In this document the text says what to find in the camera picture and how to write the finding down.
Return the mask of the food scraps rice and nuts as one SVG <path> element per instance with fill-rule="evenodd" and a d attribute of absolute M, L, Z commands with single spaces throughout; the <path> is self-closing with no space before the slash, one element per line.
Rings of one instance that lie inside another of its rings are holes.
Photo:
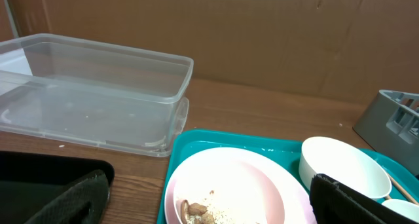
<path fill-rule="evenodd" d="M 222 203 L 214 190 L 200 198 L 183 199 L 179 207 L 182 224 L 234 224 L 232 210 Z"/>

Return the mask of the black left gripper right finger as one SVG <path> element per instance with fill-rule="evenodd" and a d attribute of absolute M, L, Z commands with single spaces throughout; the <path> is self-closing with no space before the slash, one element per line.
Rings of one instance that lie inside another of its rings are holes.
<path fill-rule="evenodd" d="M 416 223 L 325 174 L 312 178 L 310 204 L 318 224 Z"/>

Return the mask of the black waste tray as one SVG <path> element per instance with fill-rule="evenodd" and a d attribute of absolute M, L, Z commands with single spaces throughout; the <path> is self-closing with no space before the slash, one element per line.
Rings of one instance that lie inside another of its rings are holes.
<path fill-rule="evenodd" d="M 1 198 L 34 195 L 36 189 L 50 193 L 94 170 L 113 182 L 115 170 L 103 160 L 2 151 Z"/>

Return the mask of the wooden chopstick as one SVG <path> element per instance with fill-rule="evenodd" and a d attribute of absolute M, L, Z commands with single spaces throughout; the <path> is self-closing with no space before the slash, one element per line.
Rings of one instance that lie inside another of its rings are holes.
<path fill-rule="evenodd" d="M 418 205 L 418 201 L 405 190 L 390 174 L 387 174 L 392 185 L 411 203 Z"/>

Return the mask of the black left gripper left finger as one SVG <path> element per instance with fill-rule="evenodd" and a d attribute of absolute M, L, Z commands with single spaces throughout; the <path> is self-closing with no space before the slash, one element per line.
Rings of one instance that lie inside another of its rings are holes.
<path fill-rule="evenodd" d="M 94 170 L 60 189 L 52 200 L 38 207 L 26 223 L 98 224 L 109 195 L 107 176 L 102 170 Z"/>

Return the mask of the clear plastic bin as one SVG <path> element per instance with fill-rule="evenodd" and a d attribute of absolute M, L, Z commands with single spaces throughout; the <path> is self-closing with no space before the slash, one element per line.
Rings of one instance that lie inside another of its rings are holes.
<path fill-rule="evenodd" d="M 41 33 L 1 43 L 1 129 L 168 157 L 189 111 L 191 58 Z"/>

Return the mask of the pink bowl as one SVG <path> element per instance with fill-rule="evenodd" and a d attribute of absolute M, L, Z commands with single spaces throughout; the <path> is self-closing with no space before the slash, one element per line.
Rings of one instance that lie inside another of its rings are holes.
<path fill-rule="evenodd" d="M 189 162 L 173 173 L 166 193 L 166 221 L 182 223 L 183 199 L 196 199 L 214 190 L 228 206 L 234 224 L 280 224 L 285 222 L 281 194 L 271 179 L 246 162 Z"/>

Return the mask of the white bowl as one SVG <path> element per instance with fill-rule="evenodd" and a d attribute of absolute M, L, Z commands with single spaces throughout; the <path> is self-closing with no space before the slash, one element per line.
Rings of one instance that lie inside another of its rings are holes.
<path fill-rule="evenodd" d="M 316 136 L 302 143 L 299 176 L 307 189 L 317 174 L 325 174 L 373 200 L 392 191 L 383 167 L 363 151 L 333 138 Z"/>

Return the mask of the grey dishwasher rack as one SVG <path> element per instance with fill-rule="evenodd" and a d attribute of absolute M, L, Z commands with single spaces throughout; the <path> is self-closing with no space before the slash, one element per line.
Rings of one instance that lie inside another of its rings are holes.
<path fill-rule="evenodd" d="M 375 151 L 418 175 L 418 95 L 379 90 L 354 131 Z"/>

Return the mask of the pink round plate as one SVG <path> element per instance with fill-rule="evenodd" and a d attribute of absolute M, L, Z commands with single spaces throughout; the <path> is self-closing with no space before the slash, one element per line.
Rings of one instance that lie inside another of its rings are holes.
<path fill-rule="evenodd" d="M 167 223 L 315 223 L 304 187 L 257 153 L 197 152 L 174 170 L 164 194 Z"/>

